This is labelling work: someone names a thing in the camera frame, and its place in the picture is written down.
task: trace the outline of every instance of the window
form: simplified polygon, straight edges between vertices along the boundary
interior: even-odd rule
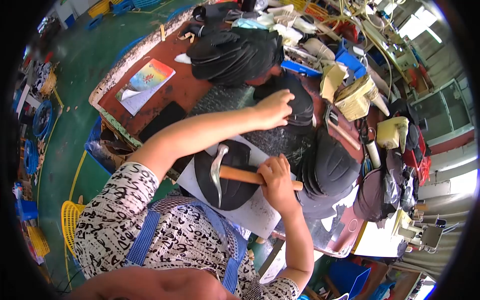
[[[398,4],[396,4],[396,3],[393,3],[393,4],[392,4],[391,2],[389,2],[389,3],[387,4],[387,6],[385,6],[385,8],[384,8],[384,12],[385,12],[388,16],[390,16],[390,15],[392,14],[392,12],[394,11],[394,9],[395,9],[397,6],[398,6]]]
[[[473,170],[463,175],[450,179],[450,193],[474,193],[477,187],[478,170]]]
[[[428,131],[422,132],[422,135],[430,146],[473,129],[465,100],[455,79],[415,101],[412,106],[420,119],[427,119]]]
[[[425,7],[420,6],[420,8],[410,16],[410,20],[398,31],[398,34],[401,37],[408,36],[409,39],[413,40],[426,30],[441,43],[442,40],[439,36],[430,29],[430,26],[435,23],[435,21],[437,21],[437,17],[426,10]]]

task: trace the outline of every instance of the hammer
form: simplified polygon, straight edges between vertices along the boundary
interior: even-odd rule
[[[352,145],[356,150],[360,150],[360,143],[357,142],[350,134],[348,134],[343,128],[338,125],[338,115],[332,111],[332,106],[328,105],[325,114],[325,126],[328,128],[333,128],[338,132],[347,142]]]
[[[216,186],[218,191],[218,207],[222,204],[222,187],[220,186],[220,178],[231,179],[247,183],[255,183],[260,185],[265,185],[265,179],[261,174],[240,170],[237,168],[232,168],[229,166],[222,166],[223,156],[227,154],[228,146],[225,144],[218,144],[216,157],[212,162],[212,167],[210,168],[210,178]],[[303,189],[303,183],[300,181],[292,180],[293,190],[301,191]]]

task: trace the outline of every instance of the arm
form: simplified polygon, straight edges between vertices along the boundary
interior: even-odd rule
[[[157,132],[129,158],[163,178],[180,157],[202,151],[229,137],[286,125],[292,113],[288,90],[278,91],[256,106],[234,111],[203,114],[176,122]]]
[[[313,272],[313,241],[293,194],[290,164],[281,154],[266,160],[258,172],[266,182],[266,186],[262,186],[264,197],[281,215],[285,226],[287,267],[277,277],[293,280],[302,291]]]

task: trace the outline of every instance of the wood shaving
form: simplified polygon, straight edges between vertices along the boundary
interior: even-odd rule
[[[165,28],[163,24],[160,25],[160,31],[162,32],[162,42],[165,42]]]
[[[261,238],[261,237],[257,237],[257,239],[255,240],[255,242],[257,244],[264,244],[265,243],[265,239],[264,238]]]
[[[25,200],[33,201],[33,194],[32,194],[32,184],[30,181],[21,181],[22,183],[22,194]]]
[[[39,154],[43,154],[45,152],[45,141],[41,140],[36,143],[36,147],[38,149]]]
[[[253,250],[249,249],[248,250],[248,259],[253,261],[255,259],[255,255],[253,254]]]
[[[160,26],[162,24],[162,22],[160,22],[159,20],[153,20],[149,23],[151,26]]]
[[[193,44],[193,41],[195,40],[195,35],[192,34],[191,32],[187,32],[184,36],[178,36],[177,35],[177,38],[180,41],[183,41],[183,40],[186,40],[187,38],[190,38],[190,44]]]
[[[38,166],[36,167],[36,171],[38,172],[43,165],[43,162],[45,161],[45,154],[41,154],[38,156]]]

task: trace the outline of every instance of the hand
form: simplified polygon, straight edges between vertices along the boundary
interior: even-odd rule
[[[261,130],[268,130],[287,124],[287,117],[292,113],[288,102],[295,99],[290,90],[280,90],[260,101],[253,108],[260,121]]]
[[[301,210],[293,194],[290,164],[285,155],[267,159],[260,165],[257,173],[260,173],[266,182],[266,186],[261,186],[265,199],[282,218]]]

